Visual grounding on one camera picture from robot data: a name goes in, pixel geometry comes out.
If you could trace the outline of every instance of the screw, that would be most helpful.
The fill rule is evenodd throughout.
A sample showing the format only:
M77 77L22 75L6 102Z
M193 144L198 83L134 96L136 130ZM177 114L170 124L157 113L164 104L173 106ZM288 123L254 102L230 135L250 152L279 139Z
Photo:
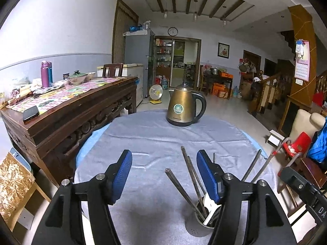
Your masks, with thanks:
M67 186L69 184L70 184L70 180L68 180L68 179L62 180L62 186Z
M101 181L101 180L104 179L105 176L106 176L106 175L105 175L104 173L99 173L99 174L98 174L97 176L95 176L95 177L96 177L97 180Z
M233 176L233 174L231 174L231 173L225 173L224 174L224 178L226 179L226 180L232 180L233 178L234 178L234 176Z
M265 180L258 180L258 183L263 187L268 185L268 183Z

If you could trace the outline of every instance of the carved wooden sideboard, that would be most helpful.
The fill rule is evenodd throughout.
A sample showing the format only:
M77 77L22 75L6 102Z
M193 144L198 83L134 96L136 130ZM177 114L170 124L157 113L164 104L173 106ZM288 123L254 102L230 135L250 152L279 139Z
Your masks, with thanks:
M93 131L126 108L136 112L136 77L91 89L26 122L22 113L1 110L10 139L57 187L74 176L76 155Z

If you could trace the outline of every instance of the electric kettle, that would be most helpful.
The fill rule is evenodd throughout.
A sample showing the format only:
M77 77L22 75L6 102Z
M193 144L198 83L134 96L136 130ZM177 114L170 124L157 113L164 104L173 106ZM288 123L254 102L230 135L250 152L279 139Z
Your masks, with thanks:
M168 106L167 121L176 126L189 126L196 123L204 114L207 107L205 97L193 91L185 82L175 89L169 89L170 102ZM196 100L202 103L201 111L196 115Z

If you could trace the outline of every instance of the kettle sticker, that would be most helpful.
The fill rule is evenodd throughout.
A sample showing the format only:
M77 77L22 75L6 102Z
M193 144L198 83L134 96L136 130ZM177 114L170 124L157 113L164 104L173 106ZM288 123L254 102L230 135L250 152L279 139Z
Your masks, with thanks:
M176 104L174 106L174 112L177 114L181 114L183 112L184 108L181 104Z

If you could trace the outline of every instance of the picture frame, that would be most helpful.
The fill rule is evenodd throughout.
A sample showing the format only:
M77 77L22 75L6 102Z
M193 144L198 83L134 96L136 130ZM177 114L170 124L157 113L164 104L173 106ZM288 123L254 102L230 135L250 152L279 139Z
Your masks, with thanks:
M229 58L229 45L218 42L218 57Z

